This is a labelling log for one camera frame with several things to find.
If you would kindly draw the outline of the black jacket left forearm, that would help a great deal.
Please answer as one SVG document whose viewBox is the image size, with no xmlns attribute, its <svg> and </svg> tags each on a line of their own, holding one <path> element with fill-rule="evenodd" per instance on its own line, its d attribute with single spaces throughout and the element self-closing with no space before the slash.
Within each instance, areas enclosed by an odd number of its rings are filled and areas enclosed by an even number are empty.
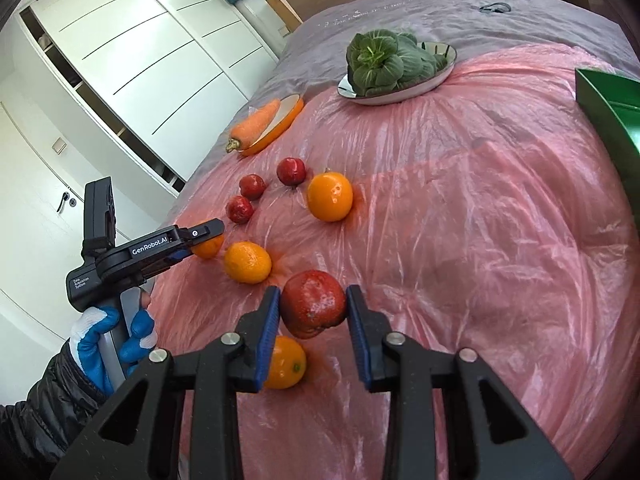
<svg viewBox="0 0 640 480">
<path fill-rule="evenodd" d="M 63 344 L 27 398 L 1 408 L 1 477 L 49 478 L 105 401 Z"/>
</svg>

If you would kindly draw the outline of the blue white gloved left hand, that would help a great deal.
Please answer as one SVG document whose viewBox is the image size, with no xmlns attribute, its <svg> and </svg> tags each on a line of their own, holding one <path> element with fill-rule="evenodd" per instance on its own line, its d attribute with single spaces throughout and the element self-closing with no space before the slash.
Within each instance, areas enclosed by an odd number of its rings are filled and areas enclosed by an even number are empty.
<svg viewBox="0 0 640 480">
<path fill-rule="evenodd" d="M 128 337 L 120 346 L 115 339 L 119 308 L 88 307 L 70 333 L 70 353 L 84 375 L 102 393 L 110 396 L 131 370 L 155 348 L 155 322 L 149 315 L 151 297 L 142 288 L 124 293 L 125 304 L 134 312 Z"/>
</svg>

